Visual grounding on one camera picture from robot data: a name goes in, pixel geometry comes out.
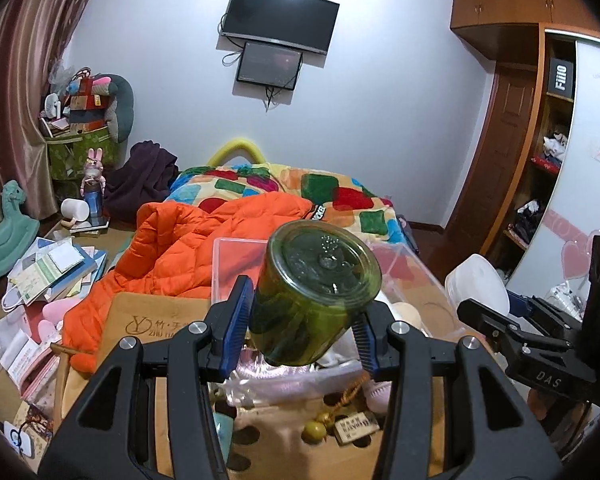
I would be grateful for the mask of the teal rocking horse toy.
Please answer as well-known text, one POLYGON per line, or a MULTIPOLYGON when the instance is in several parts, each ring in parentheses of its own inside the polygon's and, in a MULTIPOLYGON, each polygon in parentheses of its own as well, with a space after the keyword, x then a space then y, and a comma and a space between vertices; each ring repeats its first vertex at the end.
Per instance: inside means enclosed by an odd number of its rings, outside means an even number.
POLYGON ((1 192, 3 220, 0 222, 0 277, 6 275, 38 236, 40 222, 24 214, 20 207, 26 193, 15 180, 1 192))

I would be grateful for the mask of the small black wall monitor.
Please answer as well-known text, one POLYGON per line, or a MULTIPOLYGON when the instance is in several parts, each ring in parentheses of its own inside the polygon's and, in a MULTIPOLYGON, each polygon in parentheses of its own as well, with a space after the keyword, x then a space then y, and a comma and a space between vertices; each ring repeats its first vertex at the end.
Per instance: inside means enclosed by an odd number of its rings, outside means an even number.
POLYGON ((280 90, 294 90, 303 55, 276 44, 247 41, 242 48, 236 80, 280 90))

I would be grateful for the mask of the dark purple clothing heap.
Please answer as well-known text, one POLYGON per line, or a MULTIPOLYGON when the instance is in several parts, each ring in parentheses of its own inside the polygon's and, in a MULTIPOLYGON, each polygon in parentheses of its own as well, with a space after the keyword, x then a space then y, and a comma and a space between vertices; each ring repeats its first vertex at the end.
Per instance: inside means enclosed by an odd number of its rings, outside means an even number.
POLYGON ((108 177, 104 208, 115 222, 134 223, 143 204, 162 202, 180 173, 178 158, 159 143, 134 144, 129 159, 108 177))

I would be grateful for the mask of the large black wall television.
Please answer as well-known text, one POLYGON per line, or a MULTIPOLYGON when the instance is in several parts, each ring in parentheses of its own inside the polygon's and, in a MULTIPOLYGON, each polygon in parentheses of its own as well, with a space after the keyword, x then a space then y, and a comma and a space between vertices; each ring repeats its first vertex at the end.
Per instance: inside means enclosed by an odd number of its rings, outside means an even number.
POLYGON ((230 0, 221 34, 326 55, 339 8, 329 0, 230 0))

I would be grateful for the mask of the pile of books and papers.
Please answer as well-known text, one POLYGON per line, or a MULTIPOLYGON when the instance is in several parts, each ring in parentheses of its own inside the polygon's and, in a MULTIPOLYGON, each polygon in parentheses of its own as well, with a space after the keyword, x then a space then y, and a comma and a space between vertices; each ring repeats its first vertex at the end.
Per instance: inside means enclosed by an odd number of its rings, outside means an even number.
POLYGON ((1 300, 4 312, 35 301, 50 302, 98 270, 106 252, 73 244, 71 237, 53 242, 37 237, 7 274, 1 300))

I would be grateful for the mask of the pink rabbit doll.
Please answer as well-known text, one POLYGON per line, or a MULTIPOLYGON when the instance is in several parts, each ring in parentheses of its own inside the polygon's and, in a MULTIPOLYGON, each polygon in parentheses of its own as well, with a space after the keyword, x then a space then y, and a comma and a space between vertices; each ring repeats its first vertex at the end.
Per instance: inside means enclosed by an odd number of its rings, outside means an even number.
POLYGON ((106 179, 104 165, 102 164, 102 148, 89 148, 83 168, 83 179, 80 192, 88 205, 90 216, 88 221, 92 226, 101 226, 105 223, 104 217, 104 191, 106 179))

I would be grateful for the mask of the grey plush cushion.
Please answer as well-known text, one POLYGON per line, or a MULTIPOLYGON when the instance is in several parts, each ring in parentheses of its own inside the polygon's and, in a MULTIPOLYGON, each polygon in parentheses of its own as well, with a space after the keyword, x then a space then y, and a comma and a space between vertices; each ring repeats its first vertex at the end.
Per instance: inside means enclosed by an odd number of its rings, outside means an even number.
POLYGON ((115 74, 107 74, 109 85, 109 106, 105 112, 105 122, 111 139, 123 143, 130 135, 134 120, 134 94, 129 81, 115 74))

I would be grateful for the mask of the black FiiO box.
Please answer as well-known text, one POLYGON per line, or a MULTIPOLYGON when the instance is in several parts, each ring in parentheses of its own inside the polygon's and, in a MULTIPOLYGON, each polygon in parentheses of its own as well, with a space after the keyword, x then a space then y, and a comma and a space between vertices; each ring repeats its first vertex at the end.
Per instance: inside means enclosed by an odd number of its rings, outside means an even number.
POLYGON ((550 59, 547 81, 547 92, 549 94, 561 96, 565 99, 573 99, 573 79, 573 62, 561 60, 560 58, 550 59))

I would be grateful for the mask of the green storage box with toys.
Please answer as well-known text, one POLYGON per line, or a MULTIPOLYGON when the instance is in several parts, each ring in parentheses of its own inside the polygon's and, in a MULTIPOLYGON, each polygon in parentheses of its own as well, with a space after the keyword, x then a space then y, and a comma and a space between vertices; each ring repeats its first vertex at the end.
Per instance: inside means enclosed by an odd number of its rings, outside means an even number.
POLYGON ((50 176, 53 180, 76 180, 83 176, 89 150, 102 150, 102 164, 113 167, 118 159, 119 145, 110 136, 108 128, 84 133, 71 133, 46 140, 50 176))

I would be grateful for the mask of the green glass jar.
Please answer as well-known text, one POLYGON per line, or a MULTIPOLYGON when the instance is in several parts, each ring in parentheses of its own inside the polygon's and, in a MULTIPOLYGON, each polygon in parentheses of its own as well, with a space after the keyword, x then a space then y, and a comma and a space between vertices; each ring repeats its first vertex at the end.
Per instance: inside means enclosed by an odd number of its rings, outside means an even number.
POLYGON ((382 274, 359 237, 315 220, 272 234, 254 291, 249 330, 268 364, 310 365, 380 292, 382 274))

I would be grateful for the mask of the wooden wardrobe with shelves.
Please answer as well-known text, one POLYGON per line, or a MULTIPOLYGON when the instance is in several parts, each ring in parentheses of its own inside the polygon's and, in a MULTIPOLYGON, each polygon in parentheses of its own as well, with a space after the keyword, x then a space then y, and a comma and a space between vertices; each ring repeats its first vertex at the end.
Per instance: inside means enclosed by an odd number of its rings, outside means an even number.
POLYGON ((546 138, 565 142, 574 114, 576 40, 600 39, 583 0, 453 0, 450 29, 488 60, 494 79, 486 118, 460 198, 445 230, 456 260, 476 252, 511 276, 528 250, 557 184, 546 138), (547 92, 550 59, 573 62, 573 99, 547 92))

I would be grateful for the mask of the pink striped curtain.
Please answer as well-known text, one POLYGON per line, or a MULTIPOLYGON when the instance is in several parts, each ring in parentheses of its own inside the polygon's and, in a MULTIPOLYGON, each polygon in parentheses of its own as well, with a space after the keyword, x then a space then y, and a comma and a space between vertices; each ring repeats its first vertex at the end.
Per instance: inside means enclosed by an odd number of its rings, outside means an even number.
POLYGON ((87 1, 7 0, 0 11, 0 221, 2 188, 11 180, 26 193, 28 216, 57 211, 38 114, 87 1))

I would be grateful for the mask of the white mug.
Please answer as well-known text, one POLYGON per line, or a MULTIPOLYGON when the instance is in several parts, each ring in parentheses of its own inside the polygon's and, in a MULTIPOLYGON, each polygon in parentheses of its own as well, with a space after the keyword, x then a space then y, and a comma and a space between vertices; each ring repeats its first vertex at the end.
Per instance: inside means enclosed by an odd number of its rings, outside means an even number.
POLYGON ((90 218, 90 206, 85 200, 66 198, 60 205, 62 218, 73 222, 83 222, 90 218))

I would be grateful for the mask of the clear plastic storage bin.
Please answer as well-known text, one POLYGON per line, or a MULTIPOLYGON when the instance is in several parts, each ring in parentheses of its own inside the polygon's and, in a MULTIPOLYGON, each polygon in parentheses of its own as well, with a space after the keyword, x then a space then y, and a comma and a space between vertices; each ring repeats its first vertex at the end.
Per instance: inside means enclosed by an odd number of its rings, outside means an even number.
MULTIPOLYGON (((380 264, 382 285, 377 299, 397 320, 416 321, 428 337, 456 341, 466 333, 445 289, 405 244, 370 245, 380 264)), ((221 237, 212 248, 211 300, 227 300, 238 276, 257 281, 265 256, 264 240, 221 237)), ((317 363, 275 367, 257 350, 247 348, 222 385, 236 408, 260 408, 340 392, 362 374, 353 335, 347 332, 317 363)))

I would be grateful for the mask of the yellow foam headboard arch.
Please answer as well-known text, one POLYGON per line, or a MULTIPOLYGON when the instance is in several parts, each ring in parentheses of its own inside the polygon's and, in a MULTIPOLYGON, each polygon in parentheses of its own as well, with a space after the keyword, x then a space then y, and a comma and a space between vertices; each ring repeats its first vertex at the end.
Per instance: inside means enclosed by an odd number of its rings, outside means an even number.
POLYGON ((224 143, 208 160, 208 166, 221 166, 235 157, 247 159, 252 164, 265 164, 266 159, 257 144, 247 138, 230 139, 224 143))

